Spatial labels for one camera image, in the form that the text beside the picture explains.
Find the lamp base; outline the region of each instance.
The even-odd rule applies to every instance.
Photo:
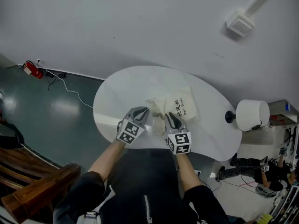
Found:
[[[225,120],[227,123],[231,124],[235,119],[235,114],[231,111],[227,111],[225,114]]]

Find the white lampshade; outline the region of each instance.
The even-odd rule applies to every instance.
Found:
[[[240,130],[246,132],[255,126],[266,125],[270,118],[270,110],[265,101],[244,99],[238,104],[235,115]]]

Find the red fire extinguisher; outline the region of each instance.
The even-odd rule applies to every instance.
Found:
[[[38,79],[41,79],[43,77],[42,71],[38,69],[31,61],[26,61],[23,64],[22,68],[27,74],[31,74]]]

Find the wooden chair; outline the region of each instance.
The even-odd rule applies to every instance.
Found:
[[[53,209],[80,176],[81,167],[56,168],[26,148],[0,148],[0,195],[18,223],[27,219],[52,223]]]

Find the zipper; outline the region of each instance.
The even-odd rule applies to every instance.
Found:
[[[150,205],[148,201],[148,196],[144,196],[145,207],[146,207],[146,219],[148,220],[148,224],[153,224],[153,219],[150,217]]]

